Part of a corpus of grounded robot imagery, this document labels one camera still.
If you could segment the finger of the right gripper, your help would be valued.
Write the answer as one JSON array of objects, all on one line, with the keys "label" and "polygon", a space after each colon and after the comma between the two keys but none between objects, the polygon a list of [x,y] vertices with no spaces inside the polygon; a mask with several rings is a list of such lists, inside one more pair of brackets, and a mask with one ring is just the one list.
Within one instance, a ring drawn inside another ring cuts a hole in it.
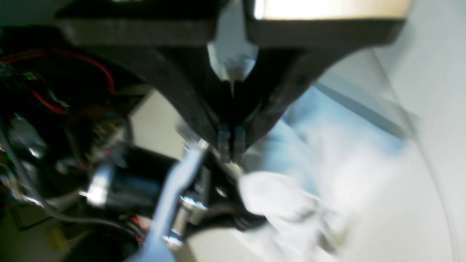
[{"label": "finger of the right gripper", "polygon": [[196,178],[189,187],[189,196],[204,208],[194,213],[189,222],[190,233],[211,229],[247,231],[265,225],[263,215],[249,212],[240,196],[233,171],[209,149]]}]

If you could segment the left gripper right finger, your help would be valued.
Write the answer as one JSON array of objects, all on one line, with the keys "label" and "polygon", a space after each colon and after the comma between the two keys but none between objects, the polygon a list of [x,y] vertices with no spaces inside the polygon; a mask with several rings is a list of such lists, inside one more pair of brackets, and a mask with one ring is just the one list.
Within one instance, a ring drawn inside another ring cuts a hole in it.
[{"label": "left gripper right finger", "polygon": [[394,42],[411,0],[243,0],[255,66],[235,84],[233,159],[263,137],[335,63]]}]

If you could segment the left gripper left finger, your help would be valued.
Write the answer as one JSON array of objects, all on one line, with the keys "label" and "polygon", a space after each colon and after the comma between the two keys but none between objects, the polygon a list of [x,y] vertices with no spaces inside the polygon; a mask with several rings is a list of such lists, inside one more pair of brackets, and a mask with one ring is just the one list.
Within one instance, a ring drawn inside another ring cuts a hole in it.
[{"label": "left gripper left finger", "polygon": [[55,14],[63,34],[153,85],[220,155],[233,159],[232,131],[216,102],[228,85],[208,44],[224,0],[73,0]]}]

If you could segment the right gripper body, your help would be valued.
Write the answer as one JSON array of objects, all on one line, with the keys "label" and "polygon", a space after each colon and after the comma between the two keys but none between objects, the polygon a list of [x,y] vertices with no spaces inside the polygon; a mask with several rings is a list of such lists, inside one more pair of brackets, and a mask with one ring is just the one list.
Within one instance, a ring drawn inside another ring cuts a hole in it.
[{"label": "right gripper body", "polygon": [[94,208],[150,217],[177,159],[117,142],[92,167],[87,203]]}]

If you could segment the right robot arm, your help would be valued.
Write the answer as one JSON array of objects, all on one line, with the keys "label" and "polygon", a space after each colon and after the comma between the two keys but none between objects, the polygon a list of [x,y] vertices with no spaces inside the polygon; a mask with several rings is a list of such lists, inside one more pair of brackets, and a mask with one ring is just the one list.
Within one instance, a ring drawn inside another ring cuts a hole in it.
[{"label": "right robot arm", "polygon": [[182,160],[133,144],[129,113],[142,96],[123,93],[129,80],[167,87],[170,102],[201,126],[188,105],[197,86],[170,59],[137,76],[52,27],[1,27],[1,47],[1,174],[22,201],[65,222],[133,234],[142,247],[127,262],[172,262],[170,247],[192,234],[266,223],[246,210],[209,133]]}]

